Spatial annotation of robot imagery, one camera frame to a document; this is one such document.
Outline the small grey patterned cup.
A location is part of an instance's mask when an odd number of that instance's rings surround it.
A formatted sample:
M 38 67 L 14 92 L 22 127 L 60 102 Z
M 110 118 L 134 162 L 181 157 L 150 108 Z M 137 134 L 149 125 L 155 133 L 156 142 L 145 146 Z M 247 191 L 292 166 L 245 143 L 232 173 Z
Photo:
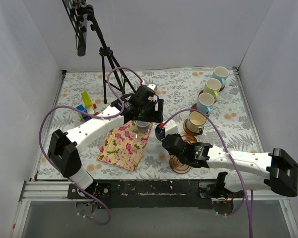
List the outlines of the small grey patterned cup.
M 150 122 L 137 120 L 136 125 L 140 133 L 146 133 L 150 127 Z

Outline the dark blue mug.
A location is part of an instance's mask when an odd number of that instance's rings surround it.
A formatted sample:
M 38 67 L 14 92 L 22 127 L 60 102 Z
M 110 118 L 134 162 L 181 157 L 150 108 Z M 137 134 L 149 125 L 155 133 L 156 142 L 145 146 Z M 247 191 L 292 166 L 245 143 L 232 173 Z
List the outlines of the dark blue mug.
M 160 125 L 157 125 L 154 131 L 157 140 L 162 141 L 165 138 L 165 129 L 161 128 Z

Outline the cream enamel mug dark rim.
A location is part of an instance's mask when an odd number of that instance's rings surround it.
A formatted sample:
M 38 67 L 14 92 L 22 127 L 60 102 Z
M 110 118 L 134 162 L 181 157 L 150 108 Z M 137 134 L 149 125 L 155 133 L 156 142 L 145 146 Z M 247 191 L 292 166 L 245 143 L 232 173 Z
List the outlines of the cream enamel mug dark rim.
M 187 120 L 187 128 L 190 132 L 195 134 L 202 134 L 207 119 L 199 112 L 193 111 L 189 114 Z

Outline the white mug blue handle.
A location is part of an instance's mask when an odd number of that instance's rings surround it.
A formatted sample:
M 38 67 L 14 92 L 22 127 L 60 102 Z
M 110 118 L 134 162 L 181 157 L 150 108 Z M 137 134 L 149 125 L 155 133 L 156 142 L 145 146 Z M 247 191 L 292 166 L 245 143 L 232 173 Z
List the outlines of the white mug blue handle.
M 212 105 L 215 99 L 210 93 L 201 93 L 197 100 L 197 110 L 209 116 L 212 112 Z

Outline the white mug green handle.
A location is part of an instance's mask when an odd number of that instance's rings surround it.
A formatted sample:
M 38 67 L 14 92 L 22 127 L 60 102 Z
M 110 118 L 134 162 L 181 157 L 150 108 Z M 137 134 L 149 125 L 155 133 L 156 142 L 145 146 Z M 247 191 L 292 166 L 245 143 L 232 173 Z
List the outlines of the white mug green handle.
M 206 81 L 204 92 L 209 93 L 214 97 L 214 100 L 217 101 L 219 98 L 219 91 L 221 89 L 221 82 L 218 79 L 211 78 Z

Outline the white mug light blue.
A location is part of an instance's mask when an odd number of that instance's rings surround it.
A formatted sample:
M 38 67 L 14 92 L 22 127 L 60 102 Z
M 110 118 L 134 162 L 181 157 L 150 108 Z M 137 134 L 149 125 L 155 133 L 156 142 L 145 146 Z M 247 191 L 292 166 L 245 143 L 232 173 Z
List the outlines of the white mug light blue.
M 218 66 L 214 68 L 212 78 L 215 78 L 220 81 L 222 88 L 225 87 L 225 81 L 229 75 L 229 70 L 225 67 Z

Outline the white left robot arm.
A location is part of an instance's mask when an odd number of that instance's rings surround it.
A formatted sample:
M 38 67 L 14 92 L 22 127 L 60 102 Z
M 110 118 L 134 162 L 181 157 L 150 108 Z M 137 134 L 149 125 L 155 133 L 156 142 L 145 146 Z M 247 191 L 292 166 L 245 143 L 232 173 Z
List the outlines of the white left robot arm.
M 78 186 L 84 198 L 91 198 L 96 187 L 92 176 L 82 166 L 79 157 L 85 147 L 112 129 L 129 121 L 163 121 L 163 100 L 155 100 L 157 86 L 141 85 L 130 96 L 124 95 L 112 102 L 99 115 L 91 115 L 90 120 L 66 132 L 54 131 L 45 157 L 62 174 Z

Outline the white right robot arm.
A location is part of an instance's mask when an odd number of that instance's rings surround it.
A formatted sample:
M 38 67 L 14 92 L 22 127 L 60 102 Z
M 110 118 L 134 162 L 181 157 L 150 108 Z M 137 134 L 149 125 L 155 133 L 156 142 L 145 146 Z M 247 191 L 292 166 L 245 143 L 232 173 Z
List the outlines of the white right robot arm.
M 209 143 L 189 144 L 178 134 L 167 135 L 162 146 L 181 163 L 194 168 L 234 169 L 235 176 L 221 176 L 215 184 L 220 197 L 244 188 L 270 189 L 286 197 L 298 194 L 298 163 L 281 148 L 274 148 L 271 153 L 225 152 Z

